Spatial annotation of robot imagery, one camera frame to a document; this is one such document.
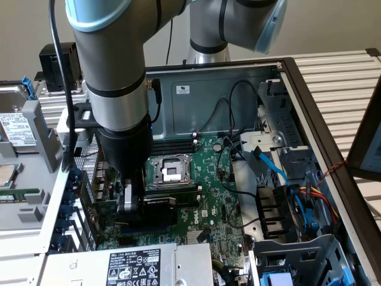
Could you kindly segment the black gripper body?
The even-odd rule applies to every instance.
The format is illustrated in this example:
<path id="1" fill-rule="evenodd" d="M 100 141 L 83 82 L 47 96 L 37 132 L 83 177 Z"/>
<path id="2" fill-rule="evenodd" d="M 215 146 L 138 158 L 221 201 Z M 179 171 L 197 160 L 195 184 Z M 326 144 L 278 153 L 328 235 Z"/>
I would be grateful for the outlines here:
<path id="1" fill-rule="evenodd" d="M 143 168 L 153 149 L 151 117 L 146 115 L 135 127 L 122 132 L 99 128 L 97 135 L 108 164 L 123 179 Z"/>

